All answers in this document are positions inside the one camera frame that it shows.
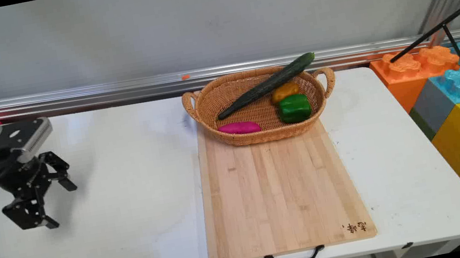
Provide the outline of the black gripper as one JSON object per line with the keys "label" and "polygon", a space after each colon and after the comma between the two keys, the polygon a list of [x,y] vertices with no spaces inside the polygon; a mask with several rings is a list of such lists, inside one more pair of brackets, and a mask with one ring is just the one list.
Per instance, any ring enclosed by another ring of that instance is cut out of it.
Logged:
{"label": "black gripper", "polygon": [[2,208],[2,213],[21,229],[45,226],[59,227],[59,223],[45,212],[44,196],[57,181],[68,192],[76,191],[77,185],[69,178],[69,163],[53,152],[41,153],[20,159],[21,150],[0,150],[0,188],[12,194],[15,199]]}

